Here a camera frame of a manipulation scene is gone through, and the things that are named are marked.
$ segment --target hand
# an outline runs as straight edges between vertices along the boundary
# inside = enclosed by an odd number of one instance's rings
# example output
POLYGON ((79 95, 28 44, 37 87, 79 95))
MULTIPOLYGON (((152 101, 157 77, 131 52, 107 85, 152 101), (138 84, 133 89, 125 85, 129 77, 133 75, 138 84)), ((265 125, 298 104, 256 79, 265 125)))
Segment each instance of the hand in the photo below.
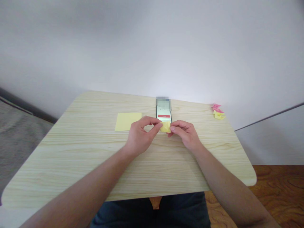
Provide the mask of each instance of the hand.
POLYGON ((160 122, 161 121, 157 118, 144 116, 140 120, 132 123, 128 140, 124 148, 134 156, 138 156, 145 152, 162 127, 162 123, 160 122), (149 132, 146 132, 144 127, 152 124, 154 127, 149 132))
POLYGON ((203 144, 196 133, 193 124, 186 121, 177 120, 171 123, 171 133, 167 133, 170 138, 174 133, 179 135, 183 141, 183 144, 192 153, 201 152, 204 149, 203 144))

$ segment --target left hand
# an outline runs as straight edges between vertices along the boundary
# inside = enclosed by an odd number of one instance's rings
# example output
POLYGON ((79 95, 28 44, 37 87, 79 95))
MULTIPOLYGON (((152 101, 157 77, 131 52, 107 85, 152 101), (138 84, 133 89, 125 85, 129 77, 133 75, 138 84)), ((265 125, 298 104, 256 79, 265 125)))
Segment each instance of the left hand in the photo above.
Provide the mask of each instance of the left hand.
POLYGON ((145 152, 162 127, 162 123, 160 122, 161 121, 157 118, 144 116, 140 120, 132 123, 124 149, 134 156, 138 156, 145 152), (146 132, 144 127, 152 124, 154 127, 149 132, 146 132))

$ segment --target folded paper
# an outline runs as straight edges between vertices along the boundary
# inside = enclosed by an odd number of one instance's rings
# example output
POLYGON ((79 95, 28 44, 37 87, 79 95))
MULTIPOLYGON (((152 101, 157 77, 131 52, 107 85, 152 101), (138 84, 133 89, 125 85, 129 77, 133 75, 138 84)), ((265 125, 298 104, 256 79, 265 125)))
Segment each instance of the folded paper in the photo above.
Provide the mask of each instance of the folded paper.
POLYGON ((161 132, 168 132, 168 133, 170 133, 171 132, 170 126, 171 126, 171 122, 170 121, 162 122, 161 132))
POLYGON ((219 109, 220 106, 219 104, 214 104, 211 108, 213 109, 214 118, 222 120, 225 119, 226 116, 224 116, 225 113, 219 109))
POLYGON ((140 120, 141 117, 141 112, 118 113, 115 131, 130 130, 131 124, 140 120))
POLYGON ((214 105, 212 105, 211 108, 212 108, 213 110, 215 110, 216 112, 224 113, 222 110, 219 109, 220 106, 221 106, 221 105, 219 105, 219 104, 214 104, 214 105))

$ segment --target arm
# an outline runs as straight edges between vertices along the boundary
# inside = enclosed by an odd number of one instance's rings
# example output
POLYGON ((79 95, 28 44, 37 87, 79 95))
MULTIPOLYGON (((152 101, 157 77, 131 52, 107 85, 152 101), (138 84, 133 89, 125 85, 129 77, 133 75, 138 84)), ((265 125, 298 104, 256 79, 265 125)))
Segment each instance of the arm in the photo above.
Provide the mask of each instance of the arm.
POLYGON ((200 142, 193 124, 175 121, 171 137, 178 134, 195 156, 212 192, 238 227, 280 227, 255 195, 229 172, 200 142))
POLYGON ((162 124, 143 117, 131 125, 126 145, 96 169, 37 211, 21 227, 86 227, 127 166, 145 152, 162 124), (146 132, 146 125, 154 127, 146 132))

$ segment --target forearm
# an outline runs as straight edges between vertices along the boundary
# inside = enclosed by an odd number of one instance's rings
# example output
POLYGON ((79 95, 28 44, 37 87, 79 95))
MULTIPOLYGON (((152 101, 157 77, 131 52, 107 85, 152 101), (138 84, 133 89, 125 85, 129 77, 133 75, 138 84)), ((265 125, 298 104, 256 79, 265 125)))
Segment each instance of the forearm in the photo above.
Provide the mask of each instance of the forearm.
POLYGON ((134 157, 120 149, 21 227, 86 227, 134 157))
POLYGON ((261 202, 237 177, 229 172, 207 149, 194 153, 217 200, 238 226, 277 223, 261 202))

